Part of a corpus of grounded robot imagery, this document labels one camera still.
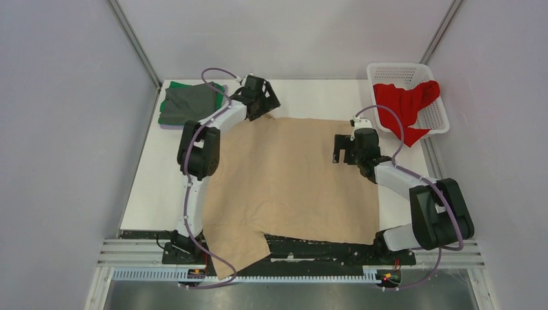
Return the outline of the red t shirt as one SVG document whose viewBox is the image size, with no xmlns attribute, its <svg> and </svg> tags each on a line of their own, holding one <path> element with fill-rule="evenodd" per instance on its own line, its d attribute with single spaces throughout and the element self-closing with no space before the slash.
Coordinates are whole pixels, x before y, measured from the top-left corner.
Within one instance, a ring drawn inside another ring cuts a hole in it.
<svg viewBox="0 0 548 310">
<path fill-rule="evenodd" d="M 431 105 L 441 94 L 439 83 L 426 81 L 412 90 L 397 88 L 393 84 L 375 84 L 375 101 L 395 113 L 393 116 L 385 109 L 378 109 L 379 120 L 385 128 L 391 130 L 407 147 L 411 147 L 428 129 L 415 129 L 419 111 Z"/>
</svg>

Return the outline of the beige t shirt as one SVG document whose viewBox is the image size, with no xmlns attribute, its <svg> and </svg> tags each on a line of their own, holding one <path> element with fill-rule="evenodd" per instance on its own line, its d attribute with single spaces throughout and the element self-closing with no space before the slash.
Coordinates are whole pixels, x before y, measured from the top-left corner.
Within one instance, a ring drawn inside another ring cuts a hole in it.
<svg viewBox="0 0 548 310">
<path fill-rule="evenodd" d="M 351 132 L 348 121 L 264 116 L 222 135 L 202 217 L 219 278 L 267 257 L 267 235 L 373 243 L 377 186 L 333 162 L 334 137 Z"/>
</svg>

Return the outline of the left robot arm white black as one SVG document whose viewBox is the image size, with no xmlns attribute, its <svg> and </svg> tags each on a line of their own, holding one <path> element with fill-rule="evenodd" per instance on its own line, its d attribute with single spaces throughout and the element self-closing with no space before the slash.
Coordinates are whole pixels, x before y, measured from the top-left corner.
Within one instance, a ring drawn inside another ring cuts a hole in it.
<svg viewBox="0 0 548 310">
<path fill-rule="evenodd" d="M 176 157 L 184 177 L 183 207 L 165 252 L 168 257 L 178 258 L 185 264 L 195 263 L 203 255 L 203 246 L 197 237 L 203 231 L 207 186 L 220 163 L 221 133 L 280 107 L 271 83 L 251 74 L 232 95 L 219 93 L 227 102 L 199 121 L 186 122 Z"/>
</svg>

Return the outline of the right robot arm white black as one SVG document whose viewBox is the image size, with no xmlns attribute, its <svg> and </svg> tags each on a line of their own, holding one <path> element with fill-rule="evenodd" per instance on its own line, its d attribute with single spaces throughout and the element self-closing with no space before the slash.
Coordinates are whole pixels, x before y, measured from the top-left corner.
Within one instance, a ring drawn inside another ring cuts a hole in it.
<svg viewBox="0 0 548 310">
<path fill-rule="evenodd" d="M 335 135 L 333 162 L 340 161 L 355 165 L 361 176 L 410 204 L 409 224 L 376 233 L 373 254 L 378 262 L 389 264 L 408 249 L 460 251 L 464 241 L 474 236 L 475 226 L 458 182 L 420 176 L 381 154 L 376 130 L 361 128 L 351 135 Z"/>
</svg>

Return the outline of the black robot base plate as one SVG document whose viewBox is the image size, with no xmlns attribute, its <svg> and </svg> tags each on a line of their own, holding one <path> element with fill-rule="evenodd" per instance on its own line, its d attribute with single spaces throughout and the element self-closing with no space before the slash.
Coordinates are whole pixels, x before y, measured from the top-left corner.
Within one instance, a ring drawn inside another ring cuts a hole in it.
<svg viewBox="0 0 548 310">
<path fill-rule="evenodd" d="M 197 248 L 192 241 L 183 241 L 183 247 L 172 246 L 174 232 L 123 231 L 122 239 L 156 240 L 163 250 L 162 263 L 204 265 L 200 274 L 216 276 L 213 259 Z M 239 277 L 251 276 L 357 276 L 366 265 L 415 265 L 415 254 L 410 250 L 380 254 L 372 245 L 332 243 L 266 235 L 269 254 L 261 260 L 237 271 Z"/>
</svg>

